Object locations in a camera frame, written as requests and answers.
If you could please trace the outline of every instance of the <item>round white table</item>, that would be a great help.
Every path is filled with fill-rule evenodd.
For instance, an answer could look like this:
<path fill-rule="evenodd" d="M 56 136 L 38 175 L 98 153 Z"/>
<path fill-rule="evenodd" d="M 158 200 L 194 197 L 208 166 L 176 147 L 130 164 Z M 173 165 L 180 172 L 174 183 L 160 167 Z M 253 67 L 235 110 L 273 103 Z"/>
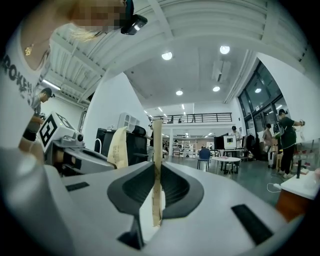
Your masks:
<path fill-rule="evenodd" d="M 215 157 L 212 157 L 211 159 L 213 160 L 216 160 L 217 163 L 220 161 L 220 162 L 226 162 L 226 163 L 229 163 L 229 171 L 227 174 L 231 173 L 231 167 L 233 166 L 233 163 L 235 162 L 240 162 L 241 159 L 240 158 L 237 158 L 237 157 L 228 157 L 228 156 L 215 156 Z M 216 174 L 218 174 L 219 172 L 219 164 L 217 164 L 217 167 L 216 167 Z"/>

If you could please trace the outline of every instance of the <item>green shirt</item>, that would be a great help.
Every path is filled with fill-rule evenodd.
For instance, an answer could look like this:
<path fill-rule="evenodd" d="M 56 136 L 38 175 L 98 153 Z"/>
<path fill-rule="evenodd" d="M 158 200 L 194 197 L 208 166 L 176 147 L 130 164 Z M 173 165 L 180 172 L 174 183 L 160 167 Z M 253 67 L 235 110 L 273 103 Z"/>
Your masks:
<path fill-rule="evenodd" d="M 281 123 L 284 134 L 281 136 L 281 145 L 283 149 L 289 148 L 296 144 L 297 135 L 293 128 L 295 121 L 291 120 L 289 117 L 282 118 L 279 123 Z"/>

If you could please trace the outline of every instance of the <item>white cable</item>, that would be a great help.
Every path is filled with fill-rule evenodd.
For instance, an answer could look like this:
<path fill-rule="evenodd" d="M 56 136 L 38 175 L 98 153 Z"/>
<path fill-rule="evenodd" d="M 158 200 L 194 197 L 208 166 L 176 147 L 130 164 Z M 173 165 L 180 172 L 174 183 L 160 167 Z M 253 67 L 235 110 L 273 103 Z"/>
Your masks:
<path fill-rule="evenodd" d="M 268 185 L 270 185 L 270 184 L 274 185 L 275 183 L 268 183 L 268 184 L 266 185 L 266 190 L 268 190 L 270 193 L 279 193 L 279 192 L 281 192 L 281 191 L 270 191 L 270 190 L 268 189 Z"/>
<path fill-rule="evenodd" d="M 96 138 L 94 143 L 96 143 L 96 141 L 100 142 L 99 153 L 101 154 L 102 142 L 101 142 L 101 140 L 99 138 Z"/>

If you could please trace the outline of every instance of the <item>chair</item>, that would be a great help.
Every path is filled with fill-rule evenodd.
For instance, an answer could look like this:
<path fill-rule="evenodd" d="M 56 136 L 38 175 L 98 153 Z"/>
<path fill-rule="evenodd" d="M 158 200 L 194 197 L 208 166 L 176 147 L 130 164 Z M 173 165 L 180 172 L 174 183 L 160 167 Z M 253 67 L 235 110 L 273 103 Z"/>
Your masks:
<path fill-rule="evenodd" d="M 205 147 L 202 148 L 199 152 L 199 158 L 197 159 L 198 163 L 196 168 L 200 169 L 201 162 L 205 162 L 205 171 L 207 172 L 209 170 L 210 155 L 211 155 L 210 149 Z"/>

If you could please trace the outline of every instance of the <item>white sneakers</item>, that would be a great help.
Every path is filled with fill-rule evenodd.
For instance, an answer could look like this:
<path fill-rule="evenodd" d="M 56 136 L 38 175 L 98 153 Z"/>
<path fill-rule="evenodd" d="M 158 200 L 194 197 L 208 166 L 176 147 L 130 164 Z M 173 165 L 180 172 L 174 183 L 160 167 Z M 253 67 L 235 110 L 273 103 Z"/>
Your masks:
<path fill-rule="evenodd" d="M 284 174 L 283 175 L 283 177 L 285 178 L 285 179 L 290 179 L 290 178 L 292 178 L 294 175 L 293 174 L 291 174 L 291 173 L 289 173 L 289 174 Z"/>

